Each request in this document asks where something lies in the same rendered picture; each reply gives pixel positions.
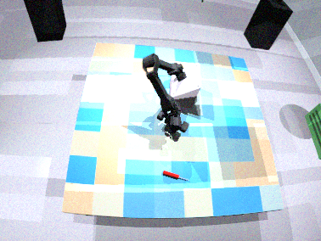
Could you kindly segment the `red-handled screwdriver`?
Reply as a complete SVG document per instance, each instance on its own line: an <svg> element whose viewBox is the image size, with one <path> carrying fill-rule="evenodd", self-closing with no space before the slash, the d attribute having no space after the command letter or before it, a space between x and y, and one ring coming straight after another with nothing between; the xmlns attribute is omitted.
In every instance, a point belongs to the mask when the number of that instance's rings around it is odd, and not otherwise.
<svg viewBox="0 0 321 241"><path fill-rule="evenodd" d="M168 176L170 176L170 177L175 177L175 178L177 178L177 179L178 179L178 178L182 178L182 177L180 177L178 174L176 174L176 173L171 173L171 172L168 172L168 171L163 171L163 174L168 175ZM188 179L185 179L185 178L182 178L182 179L188 181Z"/></svg>

